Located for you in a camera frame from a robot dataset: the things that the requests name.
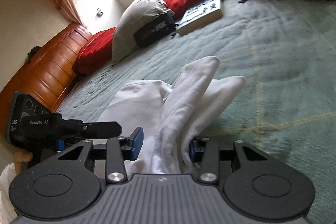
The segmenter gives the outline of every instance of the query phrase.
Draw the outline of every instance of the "book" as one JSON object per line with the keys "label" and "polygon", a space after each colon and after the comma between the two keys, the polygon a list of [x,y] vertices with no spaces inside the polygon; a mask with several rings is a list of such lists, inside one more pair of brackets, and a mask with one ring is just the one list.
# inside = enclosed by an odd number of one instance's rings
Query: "book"
{"label": "book", "polygon": [[220,19],[223,16],[221,0],[203,0],[186,10],[176,31],[185,35]]}

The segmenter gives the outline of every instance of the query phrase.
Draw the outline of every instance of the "white towel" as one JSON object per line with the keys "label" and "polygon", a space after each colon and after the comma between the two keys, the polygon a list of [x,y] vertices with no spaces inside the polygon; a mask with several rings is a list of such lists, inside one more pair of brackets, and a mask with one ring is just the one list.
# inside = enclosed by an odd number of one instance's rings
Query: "white towel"
{"label": "white towel", "polygon": [[134,173],[192,172],[189,142],[229,105],[245,84],[242,76],[213,80],[220,60],[205,57],[184,66],[173,85],[159,80],[132,80],[115,95],[98,122],[117,121],[122,135],[144,129],[144,143],[134,162]]}
{"label": "white towel", "polygon": [[7,165],[0,175],[0,224],[8,224],[17,217],[8,196],[9,185],[15,176],[14,163]]}

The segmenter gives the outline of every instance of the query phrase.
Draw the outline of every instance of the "finger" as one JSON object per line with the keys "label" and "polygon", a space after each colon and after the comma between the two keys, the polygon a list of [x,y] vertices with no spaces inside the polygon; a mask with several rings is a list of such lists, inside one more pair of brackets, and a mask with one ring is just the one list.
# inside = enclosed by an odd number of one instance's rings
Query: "finger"
{"label": "finger", "polygon": [[14,153],[14,162],[22,162],[24,150],[19,150]]}
{"label": "finger", "polygon": [[23,161],[23,162],[29,162],[29,161],[32,160],[32,158],[33,158],[33,153],[31,153],[31,152],[26,152],[26,153],[24,154],[23,158],[22,158],[22,161]]}
{"label": "finger", "polygon": [[15,172],[16,174],[20,174],[22,171],[22,163],[21,162],[14,162],[14,168],[15,168]]}

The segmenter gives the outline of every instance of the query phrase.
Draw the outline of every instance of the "metal screw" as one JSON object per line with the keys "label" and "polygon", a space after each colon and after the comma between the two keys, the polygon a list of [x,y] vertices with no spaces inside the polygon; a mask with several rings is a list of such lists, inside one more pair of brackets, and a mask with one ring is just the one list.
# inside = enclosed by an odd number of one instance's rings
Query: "metal screw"
{"label": "metal screw", "polygon": [[121,181],[125,178],[125,176],[122,173],[119,172],[113,172],[107,176],[109,180],[112,181]]}
{"label": "metal screw", "polygon": [[199,178],[206,182],[213,182],[217,179],[217,176],[213,173],[204,173],[200,175]]}

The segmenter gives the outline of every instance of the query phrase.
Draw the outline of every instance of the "bed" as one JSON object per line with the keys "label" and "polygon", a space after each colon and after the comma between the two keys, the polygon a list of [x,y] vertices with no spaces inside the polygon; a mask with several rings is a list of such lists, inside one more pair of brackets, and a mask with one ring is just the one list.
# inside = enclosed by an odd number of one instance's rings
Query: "bed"
{"label": "bed", "polygon": [[165,37],[81,80],[62,102],[64,118],[94,122],[132,79],[172,84],[196,59],[221,59],[215,78],[246,85],[202,135],[243,139],[305,173],[316,187],[308,218],[336,217],[336,5],[308,0],[224,0],[224,17]]}

